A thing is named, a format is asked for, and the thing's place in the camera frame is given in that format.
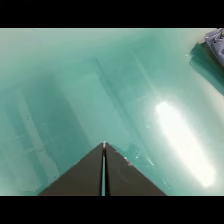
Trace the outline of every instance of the purple object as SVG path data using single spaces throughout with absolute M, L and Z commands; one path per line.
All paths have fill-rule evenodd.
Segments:
M 222 66 L 224 66 L 224 28 L 219 28 L 207 33 L 205 35 L 205 42 Z

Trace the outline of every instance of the dark triangular object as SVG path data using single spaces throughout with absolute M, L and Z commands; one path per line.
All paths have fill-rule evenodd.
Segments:
M 106 144 L 106 195 L 165 196 L 118 151 Z
M 99 144 L 39 195 L 100 196 L 102 158 L 103 144 Z

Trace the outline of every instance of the reflective surface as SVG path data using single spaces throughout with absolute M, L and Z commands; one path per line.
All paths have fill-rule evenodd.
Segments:
M 168 195 L 224 195 L 212 29 L 1 29 L 0 195 L 37 195 L 107 141 Z

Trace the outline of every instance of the green table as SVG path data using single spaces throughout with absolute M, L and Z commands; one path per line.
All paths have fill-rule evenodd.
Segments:
M 107 141 L 168 195 L 224 195 L 212 29 L 1 29 L 0 195 L 37 195 Z

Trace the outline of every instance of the glossy tabletop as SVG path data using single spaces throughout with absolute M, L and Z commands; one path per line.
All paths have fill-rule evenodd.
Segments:
M 103 141 L 168 195 L 224 195 L 212 29 L 0 29 L 0 195 L 37 195 Z

